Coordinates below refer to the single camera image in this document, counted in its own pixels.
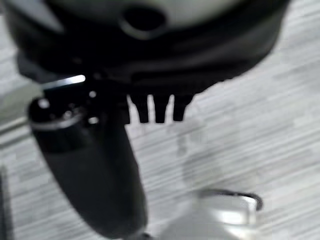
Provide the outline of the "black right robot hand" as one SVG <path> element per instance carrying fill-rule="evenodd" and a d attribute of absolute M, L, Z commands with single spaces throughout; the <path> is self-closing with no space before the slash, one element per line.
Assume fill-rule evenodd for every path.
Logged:
<path fill-rule="evenodd" d="M 288 0 L 3 0 L 18 72 L 39 84 L 27 119 L 45 163 L 104 239 L 148 240 L 147 199 L 125 126 L 163 124 L 274 48 Z"/>

